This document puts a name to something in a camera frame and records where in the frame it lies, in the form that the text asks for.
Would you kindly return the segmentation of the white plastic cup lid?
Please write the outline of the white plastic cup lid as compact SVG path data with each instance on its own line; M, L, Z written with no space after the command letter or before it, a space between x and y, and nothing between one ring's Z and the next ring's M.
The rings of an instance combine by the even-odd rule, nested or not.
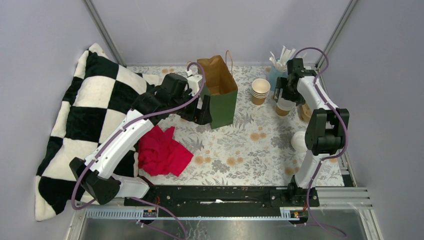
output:
M296 107L296 103L284 98L280 98L276 103L276 107L282 111L290 112Z

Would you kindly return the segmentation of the brown paper cup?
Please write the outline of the brown paper cup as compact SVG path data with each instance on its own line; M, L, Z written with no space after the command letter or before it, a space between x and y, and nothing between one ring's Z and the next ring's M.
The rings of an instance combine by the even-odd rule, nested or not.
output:
M291 109L282 109L278 105L275 107L275 112L280 117L285 117L290 113Z

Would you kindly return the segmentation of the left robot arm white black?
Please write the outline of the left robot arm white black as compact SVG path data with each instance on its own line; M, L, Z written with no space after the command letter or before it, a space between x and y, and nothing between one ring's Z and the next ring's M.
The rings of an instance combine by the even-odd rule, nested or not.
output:
M84 159L71 160L69 167L77 179L75 191L82 187L100 205L115 198L136 198L144 206L154 202L155 192L150 183L138 176L121 176L114 171L136 142L170 114L198 125L211 123L208 96L198 108L206 85L205 76L190 70L186 73L187 77L169 73L160 85L139 95L105 142Z

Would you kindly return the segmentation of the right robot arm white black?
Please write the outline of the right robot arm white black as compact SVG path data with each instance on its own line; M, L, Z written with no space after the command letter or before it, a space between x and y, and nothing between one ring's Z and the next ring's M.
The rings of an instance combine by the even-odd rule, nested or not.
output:
M313 70L305 69L302 58L293 58L286 65L288 76L276 80L273 98L277 108L287 112L295 106L307 104L311 109L304 136L306 155L286 193L287 201L299 206L311 195L324 161L346 149L350 114L330 100L319 77Z

